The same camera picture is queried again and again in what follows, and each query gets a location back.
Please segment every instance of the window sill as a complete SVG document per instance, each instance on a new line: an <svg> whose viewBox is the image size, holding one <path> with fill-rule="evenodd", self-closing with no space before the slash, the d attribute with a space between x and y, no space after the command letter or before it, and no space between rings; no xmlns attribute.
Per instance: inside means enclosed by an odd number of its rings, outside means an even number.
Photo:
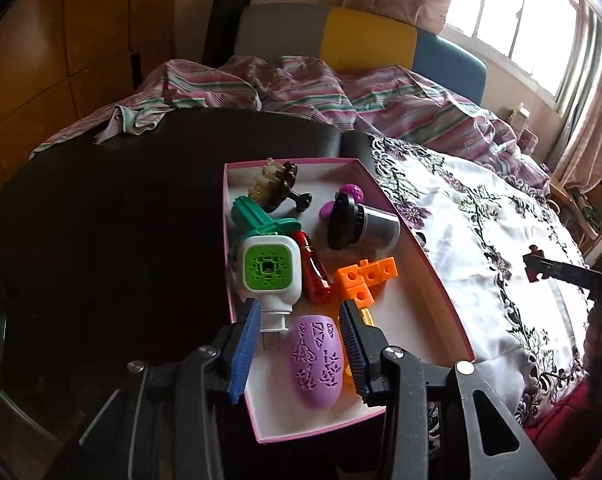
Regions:
<svg viewBox="0 0 602 480"><path fill-rule="evenodd" d="M469 53L479 57L479 59L488 60L505 70L505 72L514 76L531 91L537 94L550 108L552 108L552 110L556 110L557 104L554 96L532 79L528 73L521 70L509 57L504 56L495 48L492 48L487 43L483 43L477 38L468 38L462 32L447 25L440 33L440 36L441 38L464 48Z"/></svg>

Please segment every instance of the silver bolt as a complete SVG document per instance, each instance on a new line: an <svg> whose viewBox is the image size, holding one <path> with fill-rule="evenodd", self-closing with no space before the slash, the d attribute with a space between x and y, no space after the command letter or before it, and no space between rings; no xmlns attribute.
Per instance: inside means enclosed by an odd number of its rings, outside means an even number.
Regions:
<svg viewBox="0 0 602 480"><path fill-rule="evenodd" d="M216 355L216 353L218 352L218 350L216 348L214 348L213 346L210 346L210 345L199 346L198 351L209 357L214 357Z"/></svg>
<svg viewBox="0 0 602 480"><path fill-rule="evenodd" d="M388 346L385 350L383 350L385 357L389 359L401 359L405 352L403 348L399 348L398 346Z"/></svg>
<svg viewBox="0 0 602 480"><path fill-rule="evenodd" d="M145 370L145 363L143 361L130 361L127 364L127 371L131 374L140 374Z"/></svg>
<svg viewBox="0 0 602 480"><path fill-rule="evenodd" d="M459 361L456 364L456 370L463 375L472 375L474 373L474 365L469 361Z"/></svg>

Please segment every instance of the orange linking cube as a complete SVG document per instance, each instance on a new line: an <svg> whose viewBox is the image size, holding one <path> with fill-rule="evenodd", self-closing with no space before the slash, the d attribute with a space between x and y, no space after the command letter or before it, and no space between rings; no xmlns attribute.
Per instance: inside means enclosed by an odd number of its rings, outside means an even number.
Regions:
<svg viewBox="0 0 602 480"><path fill-rule="evenodd" d="M334 281L340 288L343 300L354 300L359 308L367 308L374 303L369 287L395 278L399 273L393 257L369 263L361 260L358 265L341 267Z"/></svg>

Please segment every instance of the black lid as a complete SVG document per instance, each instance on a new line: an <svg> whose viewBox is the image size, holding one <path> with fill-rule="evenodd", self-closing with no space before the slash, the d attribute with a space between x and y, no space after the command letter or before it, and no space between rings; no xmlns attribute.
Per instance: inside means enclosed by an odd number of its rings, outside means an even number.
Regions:
<svg viewBox="0 0 602 480"><path fill-rule="evenodd" d="M347 193L337 193L328 223L331 249L338 251L358 241L363 230L362 209Z"/></svg>

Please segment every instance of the red cylinder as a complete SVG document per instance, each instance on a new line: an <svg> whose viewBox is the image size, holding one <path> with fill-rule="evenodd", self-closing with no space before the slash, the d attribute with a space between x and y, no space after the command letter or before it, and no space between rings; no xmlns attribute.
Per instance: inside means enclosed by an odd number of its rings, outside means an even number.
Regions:
<svg viewBox="0 0 602 480"><path fill-rule="evenodd" d="M303 231L290 235L301 250L301 269L303 273L303 292L312 303L327 303L332 296L332 285L328 273L312 246L310 237Z"/></svg>

